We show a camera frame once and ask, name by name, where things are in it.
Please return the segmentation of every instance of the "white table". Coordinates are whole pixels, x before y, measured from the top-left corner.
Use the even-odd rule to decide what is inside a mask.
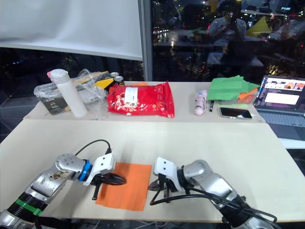
[[[161,82],[148,82],[150,85],[156,85]],[[129,122],[191,122],[191,123],[261,123],[264,122],[263,118],[259,115],[257,110],[252,104],[245,104],[243,107],[240,105],[223,105],[224,107],[235,107],[247,109],[253,116],[252,120],[232,120],[229,118],[220,117],[219,107],[216,102],[212,112],[207,111],[203,116],[194,115],[194,98],[195,94],[200,90],[208,90],[211,83],[206,82],[170,82],[170,87],[173,93],[175,105],[175,118],[169,119],[160,116],[125,116],[121,114],[111,114],[105,112],[105,121],[129,121]],[[71,112],[62,114],[51,115],[42,103],[38,103],[36,107],[24,117],[24,119],[42,119],[42,120],[96,120],[96,116],[88,113],[83,118],[75,118]],[[297,141],[291,139],[282,139],[280,141],[286,149],[305,149],[305,141]]]
[[[15,201],[41,171],[51,167],[58,155],[74,154],[98,138],[109,140],[119,162],[153,164],[161,156],[182,166],[204,159],[240,195],[245,195],[253,208],[275,214],[279,221],[305,221],[305,178],[266,123],[25,119],[0,145],[0,210]],[[106,145],[96,143],[79,157],[93,161],[105,150]],[[151,174],[150,182],[156,178]],[[148,192],[143,212],[106,208],[91,200],[93,187],[68,182],[42,215],[221,220],[221,214],[208,200],[184,199],[149,206],[154,194]]]

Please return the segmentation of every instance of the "black phone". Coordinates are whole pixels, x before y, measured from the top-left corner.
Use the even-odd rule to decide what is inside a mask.
[[[220,108],[221,117],[224,118],[238,118],[238,119],[251,119],[252,116],[248,110],[235,109],[235,108]]]

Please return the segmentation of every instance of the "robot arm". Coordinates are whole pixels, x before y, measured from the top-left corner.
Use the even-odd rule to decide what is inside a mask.
[[[245,209],[251,211],[252,208],[222,176],[213,172],[206,161],[196,160],[179,169],[173,162],[159,157],[155,163],[154,173],[159,176],[159,180],[150,184],[150,190],[158,190],[160,192],[161,189],[164,189],[165,197],[169,196],[169,190],[185,190],[187,194],[190,194],[190,190],[194,190],[216,197],[211,200],[212,204],[222,213],[224,220],[234,229],[274,228],[273,223],[271,223],[273,225],[271,226],[268,221],[262,220],[261,216],[253,216],[253,214],[246,212]],[[193,188],[195,186],[199,186],[201,190]],[[152,200],[151,205],[155,204],[156,196]],[[223,201],[217,201],[217,197],[239,207],[229,207]]]
[[[19,198],[0,214],[0,228],[31,229],[36,218],[65,186],[67,180],[79,180],[85,186],[95,185],[93,200],[102,183],[120,185],[126,180],[112,174],[115,159],[112,153],[98,157],[93,165],[72,154],[56,158],[52,168],[42,172]]]

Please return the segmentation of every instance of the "green cloth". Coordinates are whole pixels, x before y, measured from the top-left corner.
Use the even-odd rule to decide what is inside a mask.
[[[239,94],[247,93],[259,85],[249,83],[243,76],[234,76],[230,78],[215,78],[211,82],[208,93],[208,100],[232,100],[237,99]]]

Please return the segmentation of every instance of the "orange napkin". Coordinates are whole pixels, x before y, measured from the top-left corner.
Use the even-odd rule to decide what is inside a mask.
[[[113,173],[125,178],[127,183],[118,186],[104,184],[95,203],[109,208],[143,211],[151,168],[151,165],[117,162]]]

